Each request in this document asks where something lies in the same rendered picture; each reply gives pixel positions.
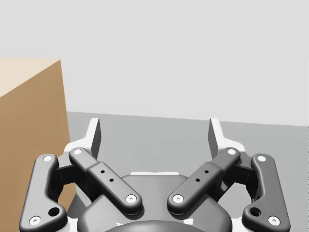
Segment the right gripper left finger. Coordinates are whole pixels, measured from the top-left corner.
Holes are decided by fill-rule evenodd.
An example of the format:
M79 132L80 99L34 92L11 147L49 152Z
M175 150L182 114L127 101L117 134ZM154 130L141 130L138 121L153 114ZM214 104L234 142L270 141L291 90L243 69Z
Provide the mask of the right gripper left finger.
M90 119L84 138L66 145L62 155L39 155L19 221L20 232L60 232L68 224L58 203L63 187L75 183L91 201L103 194L124 214L142 210L141 196L106 163L98 161L101 143L99 118Z

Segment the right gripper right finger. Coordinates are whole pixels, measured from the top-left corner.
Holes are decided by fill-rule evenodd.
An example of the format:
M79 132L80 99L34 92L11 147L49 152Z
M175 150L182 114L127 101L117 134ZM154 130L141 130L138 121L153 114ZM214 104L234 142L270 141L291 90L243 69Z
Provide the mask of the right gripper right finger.
M275 160L268 154L250 157L241 143L225 138L217 118L210 119L208 142L212 160L201 165L168 196L168 210L183 215L205 194L218 201L234 183L239 183L245 185L252 201L241 217L247 230L290 232Z

